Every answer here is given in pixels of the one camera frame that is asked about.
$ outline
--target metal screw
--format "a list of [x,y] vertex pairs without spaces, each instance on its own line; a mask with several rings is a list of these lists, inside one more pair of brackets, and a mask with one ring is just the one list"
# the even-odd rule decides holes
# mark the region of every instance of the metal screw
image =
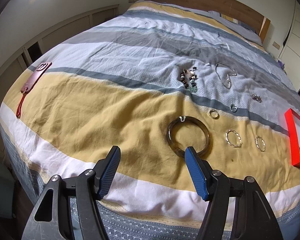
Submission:
[[250,183],[254,182],[254,177],[248,176],[247,182],[250,182]]
[[59,179],[59,175],[53,175],[52,177],[51,177],[51,180],[52,181],[57,181]]
[[89,176],[89,175],[91,175],[92,173],[93,173],[93,170],[92,170],[92,169],[88,169],[88,170],[84,171],[84,174],[85,174],[86,176]]
[[212,174],[213,174],[214,176],[220,176],[220,175],[221,175],[221,171],[219,171],[219,170],[213,170],[213,171],[212,171]]

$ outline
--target silver necklace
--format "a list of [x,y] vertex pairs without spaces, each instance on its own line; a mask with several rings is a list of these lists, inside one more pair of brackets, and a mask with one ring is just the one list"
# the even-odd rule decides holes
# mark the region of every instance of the silver necklace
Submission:
[[215,71],[216,71],[216,74],[218,75],[218,78],[220,79],[221,83],[223,84],[223,86],[224,86],[226,89],[230,89],[230,88],[231,88],[231,80],[230,80],[230,76],[236,76],[237,73],[236,73],[236,71],[235,71],[232,67],[230,67],[230,66],[228,66],[228,65],[225,65],[225,64],[223,64],[223,63],[220,63],[220,64],[222,64],[222,65],[224,65],[224,66],[230,68],[230,69],[233,71],[233,73],[227,74],[227,79],[226,79],[226,80],[227,80],[227,82],[228,82],[228,85],[226,86],[226,85],[223,83],[223,81],[221,80],[221,78],[220,78],[220,76],[219,76],[219,74],[218,74],[218,72],[217,72],[217,67],[218,67],[218,65],[219,65],[219,62],[216,62]]

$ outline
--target wall socket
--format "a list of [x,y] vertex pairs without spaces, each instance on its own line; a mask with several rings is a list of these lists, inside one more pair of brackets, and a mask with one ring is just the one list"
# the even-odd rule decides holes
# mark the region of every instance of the wall socket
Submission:
[[280,45],[278,43],[276,43],[275,41],[272,44],[276,49],[280,49]]
[[129,0],[129,3],[131,3],[131,2],[136,2],[136,1],[138,1],[138,0]]

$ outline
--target bedspread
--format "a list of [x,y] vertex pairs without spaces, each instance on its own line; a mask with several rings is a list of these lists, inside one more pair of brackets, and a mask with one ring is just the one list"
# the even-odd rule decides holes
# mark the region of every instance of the bedspread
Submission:
[[[20,88],[41,62],[52,65],[25,97],[17,119]],[[231,70],[216,67],[216,62],[236,71],[230,89],[224,84]],[[182,69],[193,67],[196,93],[179,80]],[[261,96],[262,102],[252,100],[251,94]],[[230,111],[231,104],[236,112]],[[109,237],[155,239],[163,234],[188,239],[196,236],[208,203],[195,192],[184,159],[170,149],[165,133],[176,117],[193,116],[211,134],[211,149],[203,158],[228,177],[253,176],[282,230],[293,220],[296,232],[300,169],[290,165],[284,118],[289,108],[300,115],[300,97],[261,46],[212,17],[141,1],[57,45],[24,71],[3,100],[0,130],[33,202],[52,175],[76,176],[118,145],[121,162],[99,204]],[[210,109],[219,112],[219,119],[209,116]],[[240,148],[227,144],[228,129],[240,134]],[[255,145],[257,135],[265,140],[265,152]],[[185,125],[175,136],[183,148],[203,148],[197,127]],[[75,214],[75,200],[72,208]],[[230,199],[225,237],[233,213]],[[133,224],[135,233],[125,232],[120,223]],[[149,230],[151,237],[145,237]]]

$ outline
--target striped bedding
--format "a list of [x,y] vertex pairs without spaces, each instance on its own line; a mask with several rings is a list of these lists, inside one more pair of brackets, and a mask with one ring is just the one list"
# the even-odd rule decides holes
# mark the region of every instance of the striped bedding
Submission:
[[[52,66],[15,112],[20,88],[41,62]],[[228,90],[226,75],[234,68]],[[178,80],[197,67],[198,91]],[[250,95],[262,97],[262,103]],[[235,103],[233,113],[229,106]],[[300,169],[290,165],[284,113],[300,115],[300,98],[264,49],[209,16],[186,8],[137,2],[123,15],[57,45],[16,80],[0,108],[0,130],[18,178],[33,203],[54,174],[80,174],[112,145],[122,152],[109,194],[98,205],[110,239],[195,238],[204,202],[184,159],[169,148],[168,124],[178,116],[201,120],[211,134],[204,156],[229,177],[256,178],[278,218],[284,239],[300,228]],[[220,118],[209,117],[216,109]],[[236,130],[241,148],[225,140]],[[186,125],[176,133],[185,148],[202,149],[202,133]],[[260,135],[266,152],[255,145]],[[71,200],[76,239],[80,226]],[[229,239],[234,199],[223,239]]]

